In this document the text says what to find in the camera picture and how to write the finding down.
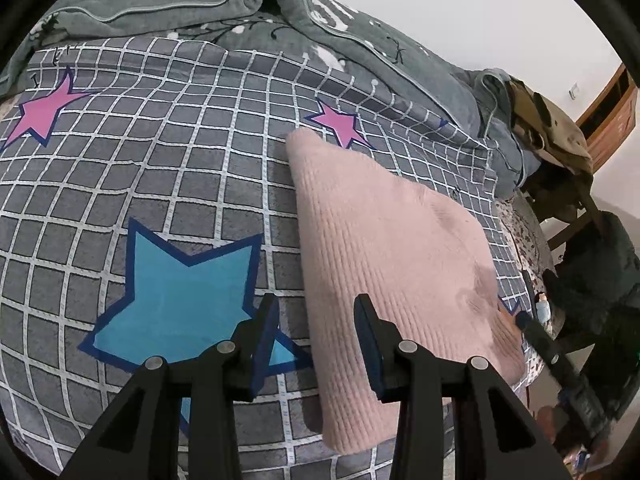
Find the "star print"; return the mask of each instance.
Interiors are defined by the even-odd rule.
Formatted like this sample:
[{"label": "star print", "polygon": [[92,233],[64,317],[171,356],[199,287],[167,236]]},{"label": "star print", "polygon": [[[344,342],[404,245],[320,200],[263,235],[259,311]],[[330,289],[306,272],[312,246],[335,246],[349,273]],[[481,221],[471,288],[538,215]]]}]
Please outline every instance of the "star print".
[{"label": "star print", "polygon": [[93,92],[73,92],[73,71],[67,67],[57,88],[44,97],[38,97],[21,105],[20,120],[4,140],[0,152],[24,134],[30,134],[41,145],[46,146],[62,108],[69,103],[92,95]]},{"label": "star print", "polygon": [[[230,339],[257,312],[261,244],[259,234],[189,256],[130,219],[124,297],[98,317],[78,348],[133,372],[150,356],[183,361]],[[278,330],[266,375],[310,366],[311,357]],[[186,429],[187,399],[181,411]]]},{"label": "star print", "polygon": [[361,133],[356,131],[357,114],[345,114],[338,112],[318,99],[318,104],[322,110],[319,114],[305,117],[308,121],[321,124],[334,131],[335,139],[342,148],[349,149],[353,142],[358,142],[367,148],[374,149]]}]

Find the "metal screw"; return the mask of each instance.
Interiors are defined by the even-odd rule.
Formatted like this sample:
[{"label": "metal screw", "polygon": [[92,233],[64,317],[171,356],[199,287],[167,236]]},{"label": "metal screw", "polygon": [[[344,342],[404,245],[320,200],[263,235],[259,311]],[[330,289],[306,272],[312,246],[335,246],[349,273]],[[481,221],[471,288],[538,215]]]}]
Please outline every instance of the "metal screw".
[{"label": "metal screw", "polygon": [[471,358],[471,365],[476,370],[486,370],[489,367],[489,361],[484,357],[477,355],[476,357]]},{"label": "metal screw", "polygon": [[147,370],[158,370],[162,366],[162,358],[154,355],[145,361],[145,368]]},{"label": "metal screw", "polygon": [[405,354],[412,354],[417,351],[418,345],[414,341],[405,339],[404,341],[398,343],[398,348]]},{"label": "metal screw", "polygon": [[236,344],[233,341],[221,341],[217,344],[216,349],[221,354],[231,354],[236,349]]}]

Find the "folded cloth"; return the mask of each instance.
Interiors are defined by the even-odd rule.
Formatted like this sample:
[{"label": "folded cloth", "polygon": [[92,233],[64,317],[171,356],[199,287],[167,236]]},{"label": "folded cloth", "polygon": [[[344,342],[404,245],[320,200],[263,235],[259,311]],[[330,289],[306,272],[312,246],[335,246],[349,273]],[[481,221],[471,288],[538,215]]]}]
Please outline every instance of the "folded cloth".
[{"label": "folded cloth", "polygon": [[438,357],[481,355],[508,383],[518,380],[522,339],[499,306],[491,253],[471,214],[306,128],[287,137],[287,154],[325,444],[361,452],[397,429],[398,404],[378,402],[367,381],[353,323],[361,292]]}]

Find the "blue star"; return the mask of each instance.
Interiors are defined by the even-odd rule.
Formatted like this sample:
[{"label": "blue star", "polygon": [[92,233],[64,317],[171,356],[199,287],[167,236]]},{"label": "blue star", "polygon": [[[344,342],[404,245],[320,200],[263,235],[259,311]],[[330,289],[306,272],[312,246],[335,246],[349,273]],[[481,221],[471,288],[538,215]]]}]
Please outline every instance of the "blue star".
[{"label": "blue star", "polygon": [[[129,220],[124,297],[95,323],[79,349],[133,372],[148,357],[197,357],[231,338],[253,317],[262,235],[189,256]],[[280,330],[267,375],[311,366],[309,355]],[[188,420],[188,402],[182,414]]]}]

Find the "wooden furniture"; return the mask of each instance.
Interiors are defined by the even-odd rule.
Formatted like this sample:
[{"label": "wooden furniture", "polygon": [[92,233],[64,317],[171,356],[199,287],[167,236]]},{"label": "wooden furniture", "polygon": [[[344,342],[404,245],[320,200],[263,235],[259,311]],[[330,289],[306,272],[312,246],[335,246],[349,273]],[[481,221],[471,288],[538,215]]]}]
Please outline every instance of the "wooden furniture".
[{"label": "wooden furniture", "polygon": [[638,87],[625,66],[620,65],[593,104],[575,121],[587,140],[594,172],[636,127],[637,99]]}]

